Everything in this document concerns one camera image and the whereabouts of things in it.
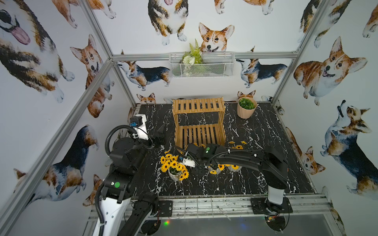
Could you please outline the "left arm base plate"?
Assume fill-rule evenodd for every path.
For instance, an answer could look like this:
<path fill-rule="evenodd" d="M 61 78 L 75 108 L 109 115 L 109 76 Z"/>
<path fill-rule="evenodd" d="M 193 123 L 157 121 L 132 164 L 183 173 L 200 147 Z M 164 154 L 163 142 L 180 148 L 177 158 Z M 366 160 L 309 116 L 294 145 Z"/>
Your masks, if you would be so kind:
<path fill-rule="evenodd" d="M 156 217 L 171 217 L 173 212 L 173 201 L 159 200 Z"/>

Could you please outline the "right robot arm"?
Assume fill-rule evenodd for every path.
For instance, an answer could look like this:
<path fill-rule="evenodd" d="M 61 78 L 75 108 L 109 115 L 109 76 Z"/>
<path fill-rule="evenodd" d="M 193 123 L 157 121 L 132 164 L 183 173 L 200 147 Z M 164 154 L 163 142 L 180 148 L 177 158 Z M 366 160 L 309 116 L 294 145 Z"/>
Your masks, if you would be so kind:
<path fill-rule="evenodd" d="M 284 191 L 287 188 L 288 162 L 275 148 L 265 149 L 232 149 L 219 144 L 207 144 L 197 147 L 194 144 L 180 151 L 180 155 L 188 157 L 197 167 L 211 167 L 218 165 L 236 165 L 238 167 L 257 170 L 265 177 L 268 185 L 268 201 L 271 204 L 282 205 Z"/>

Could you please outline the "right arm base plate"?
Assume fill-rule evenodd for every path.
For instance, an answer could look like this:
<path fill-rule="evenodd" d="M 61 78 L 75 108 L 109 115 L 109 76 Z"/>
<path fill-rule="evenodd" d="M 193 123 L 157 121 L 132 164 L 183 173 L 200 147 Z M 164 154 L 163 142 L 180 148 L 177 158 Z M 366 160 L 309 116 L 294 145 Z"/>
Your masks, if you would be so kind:
<path fill-rule="evenodd" d="M 251 198 L 251 206 L 254 214 L 277 216 L 285 213 L 293 213 L 289 199 L 286 196 L 284 196 L 281 205 L 271 203 L 267 198 Z"/>

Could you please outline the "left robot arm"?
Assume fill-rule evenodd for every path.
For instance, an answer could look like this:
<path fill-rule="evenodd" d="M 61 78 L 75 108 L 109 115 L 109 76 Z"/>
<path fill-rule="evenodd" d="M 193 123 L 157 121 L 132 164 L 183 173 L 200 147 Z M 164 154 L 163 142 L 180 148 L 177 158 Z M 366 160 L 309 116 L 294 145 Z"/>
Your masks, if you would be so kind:
<path fill-rule="evenodd" d="M 119 125 L 109 132 L 105 151 L 113 163 L 94 197 L 98 215 L 94 236 L 152 235 L 158 230 L 161 221 L 148 220 L 161 211 L 157 194 L 143 192 L 135 202 L 131 198 L 149 150 L 166 143 L 165 130 L 163 125 L 145 140 L 142 135 L 147 132 L 134 125 Z"/>

